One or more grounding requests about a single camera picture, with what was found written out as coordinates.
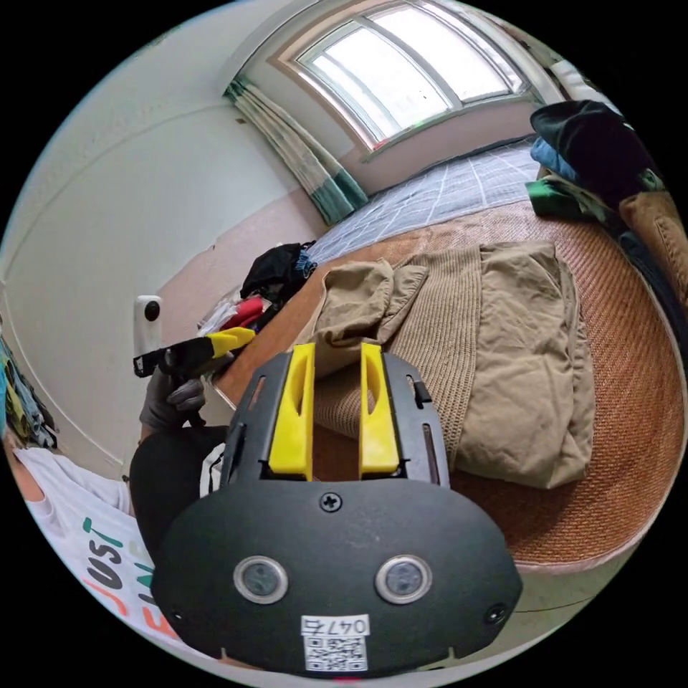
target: black cloth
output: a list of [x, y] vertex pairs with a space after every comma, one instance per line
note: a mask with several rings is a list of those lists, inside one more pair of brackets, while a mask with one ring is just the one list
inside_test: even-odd
[[225, 426], [182, 428], [147, 437], [129, 469], [131, 502], [143, 544], [156, 562], [156, 552], [172, 522], [201, 498], [205, 458], [226, 440]]
[[276, 306], [283, 306], [310, 276], [302, 268], [301, 258], [302, 252], [313, 244], [283, 244], [258, 256], [242, 286], [242, 299], [260, 294]]
[[645, 170], [661, 174], [648, 150], [624, 118], [603, 102], [569, 100], [539, 108], [530, 116], [537, 134], [579, 175], [579, 186], [612, 209], [647, 191]]

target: red cloth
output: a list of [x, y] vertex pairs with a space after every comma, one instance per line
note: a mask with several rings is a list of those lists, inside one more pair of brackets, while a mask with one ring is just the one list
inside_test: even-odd
[[245, 328], [263, 314], [263, 299], [260, 296], [252, 296], [244, 299], [236, 306], [236, 313], [227, 320], [220, 330], [232, 328]]

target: pink wall trim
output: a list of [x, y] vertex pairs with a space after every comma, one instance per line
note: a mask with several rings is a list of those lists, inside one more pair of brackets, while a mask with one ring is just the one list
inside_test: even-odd
[[434, 127], [419, 131], [380, 152], [369, 162], [361, 162], [361, 152], [354, 148], [342, 159], [344, 168], [373, 194], [406, 181], [429, 166], [462, 156], [496, 141], [532, 133], [531, 102], [497, 102], [457, 115]]
[[266, 205], [193, 257], [158, 291], [164, 309], [165, 344], [194, 337], [198, 321], [243, 283], [253, 261], [278, 243], [309, 242], [327, 228], [301, 188]]

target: gray glove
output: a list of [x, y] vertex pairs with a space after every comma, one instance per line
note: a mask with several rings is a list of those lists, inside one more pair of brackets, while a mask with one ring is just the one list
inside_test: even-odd
[[156, 368], [145, 391], [143, 410], [138, 419], [152, 430], [177, 430], [205, 403], [203, 383], [198, 378], [177, 386], [170, 375]]

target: screw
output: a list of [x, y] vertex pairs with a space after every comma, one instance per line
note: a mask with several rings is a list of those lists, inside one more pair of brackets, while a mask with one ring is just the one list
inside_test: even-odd
[[342, 498], [334, 492], [326, 492], [320, 498], [320, 508], [329, 514], [342, 508]]
[[507, 608], [503, 604], [495, 604], [485, 612], [484, 621], [490, 626], [496, 626], [498, 623], [502, 623], [506, 618]]

